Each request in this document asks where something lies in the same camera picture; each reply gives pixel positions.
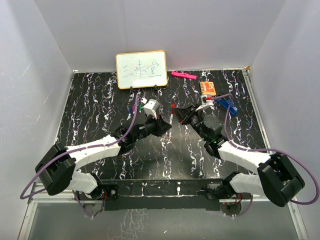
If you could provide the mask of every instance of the cable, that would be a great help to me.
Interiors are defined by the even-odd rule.
[[[138,99],[139,99],[139,94],[137,94],[135,96],[135,105],[138,104]],[[52,160],[50,160],[46,165],[44,165],[36,174],[35,176],[31,179],[31,181],[26,185],[26,187],[23,189],[21,195],[20,195],[20,199],[27,199],[27,198],[30,198],[32,197],[33,195],[36,195],[38,193],[41,193],[43,191],[45,191],[46,189],[43,188],[39,191],[36,191],[36,192],[32,192],[30,193],[29,195],[25,195],[26,191],[30,188],[30,186],[34,183],[34,181],[42,174],[42,172],[44,170],[47,169],[47,167],[49,167],[52,163],[54,163],[55,161],[57,161],[58,159],[60,159],[61,157],[65,156],[65,155],[68,155],[68,154],[71,154],[71,153],[74,153],[74,152],[78,152],[78,151],[82,151],[82,150],[85,150],[85,149],[90,149],[90,148],[98,148],[98,147],[108,147],[108,146],[112,146],[114,144],[117,144],[119,143],[120,141],[122,141],[128,134],[129,132],[131,131],[132,127],[134,126],[134,123],[135,123],[135,120],[136,120],[136,116],[137,116],[137,112],[138,111],[135,111],[134,114],[133,114],[133,118],[132,118],[132,121],[131,121],[131,124],[128,128],[128,130],[125,132],[125,134],[120,137],[118,140],[116,140],[115,142],[112,142],[112,143],[107,143],[107,144],[94,144],[94,145],[90,145],[90,146],[82,146],[82,147],[78,147],[78,148],[75,148],[75,149],[72,149],[72,150],[67,150],[61,154],[59,154],[58,156],[54,157]]]
[[[83,205],[82,205],[82,203],[80,202],[80,200],[79,200],[79,198],[77,197],[77,195],[76,195],[76,192],[75,191],[73,191],[72,190],[72,192],[73,192],[73,195],[74,195],[74,199],[78,202],[78,204],[81,206],[81,208],[82,208],[82,210],[85,212],[85,214],[87,214],[89,217],[91,217],[91,218],[94,218],[95,216],[96,216],[96,214],[95,215],[92,215],[91,214],[91,212],[89,212]]]
[[[235,145],[233,143],[233,141],[231,140],[230,136],[227,133],[227,120],[228,120],[229,110],[230,110],[231,104],[233,102],[232,101],[233,100],[233,95],[231,93],[227,93],[227,94],[224,94],[222,96],[213,97],[212,100],[222,99],[222,98],[225,98],[225,97],[229,97],[230,98],[230,102],[229,102],[228,108],[226,110],[225,119],[224,119],[224,132],[225,132],[225,135],[226,135],[229,143],[232,146],[234,146],[235,148],[238,148],[239,150],[242,150],[242,151],[248,151],[248,152],[278,152],[278,153],[284,154],[287,157],[291,158],[293,161],[295,161],[297,164],[299,164],[310,175],[310,177],[312,178],[312,180],[314,182],[314,185],[315,185],[315,196],[314,196],[314,198],[312,200],[306,201],[306,202],[291,200],[291,202],[295,203],[295,204],[299,204],[299,205],[310,205],[310,204],[315,203],[318,200],[319,195],[320,195],[320,188],[319,188],[318,181],[317,181],[316,177],[312,174],[312,172],[307,168],[307,166],[305,166],[302,162],[300,162],[294,156],[292,156],[291,154],[289,154],[289,153],[287,153],[285,151],[281,151],[281,150],[276,149],[276,148],[247,149],[247,148],[239,147],[239,146],[237,146],[237,145]]]
[[[252,202],[253,202],[253,201],[254,201],[254,196],[251,195],[251,199],[250,199],[249,205],[248,205],[248,207],[246,208],[246,210],[244,210],[242,213],[240,213],[239,215],[236,215],[236,216],[237,216],[237,217],[241,217],[241,216],[245,215],[245,214],[249,211],[249,209],[251,208],[251,205],[252,205]]]
[[[235,199],[235,204],[239,204],[242,201],[242,193],[237,193],[236,199]]]
[[[93,215],[93,217],[95,218],[99,213],[102,213],[102,211],[103,211],[103,209],[97,211],[97,212],[95,213],[95,215]]]

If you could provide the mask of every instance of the black and white marble pattern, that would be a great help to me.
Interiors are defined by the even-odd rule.
[[[238,107],[237,116],[229,116],[227,131],[236,143],[251,148],[264,147],[256,115],[241,70],[185,71],[197,75],[196,80],[171,76],[168,85],[152,88],[120,90],[114,72],[76,73],[64,109],[57,142],[66,146],[88,143],[103,138],[128,118],[134,96],[140,92],[146,99],[160,103],[160,113],[170,121],[171,105],[187,107],[201,99],[201,81],[214,82],[217,93],[232,93]],[[206,114],[216,115],[222,122],[226,110],[215,103]],[[198,179],[227,177],[242,167],[210,156],[204,143],[189,125],[173,119],[171,137],[164,135],[138,141],[135,148],[117,157],[96,161],[81,169],[95,173],[100,179]]]

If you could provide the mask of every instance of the white small whiteboard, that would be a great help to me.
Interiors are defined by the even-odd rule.
[[[119,53],[115,56],[115,62],[120,89],[168,84],[166,53],[162,50]]]

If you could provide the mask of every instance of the white wall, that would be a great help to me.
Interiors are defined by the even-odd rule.
[[[289,0],[251,67],[253,91],[273,147],[302,160],[320,181],[320,3]],[[309,201],[315,188],[300,170],[306,187],[298,200]],[[320,201],[300,206],[311,240],[320,236]]]
[[[35,0],[67,62],[115,71],[115,55],[164,50],[169,70],[251,65],[285,0]]]
[[[0,1],[0,238],[15,240],[19,195],[53,144],[71,68],[33,0]]]

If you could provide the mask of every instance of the blue clip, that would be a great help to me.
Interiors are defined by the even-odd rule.
[[[220,98],[216,100],[218,103],[220,103],[225,109],[228,109],[228,106],[230,104],[230,99]],[[235,116],[238,114],[238,108],[236,108],[235,104],[232,103],[229,109],[229,112]]]

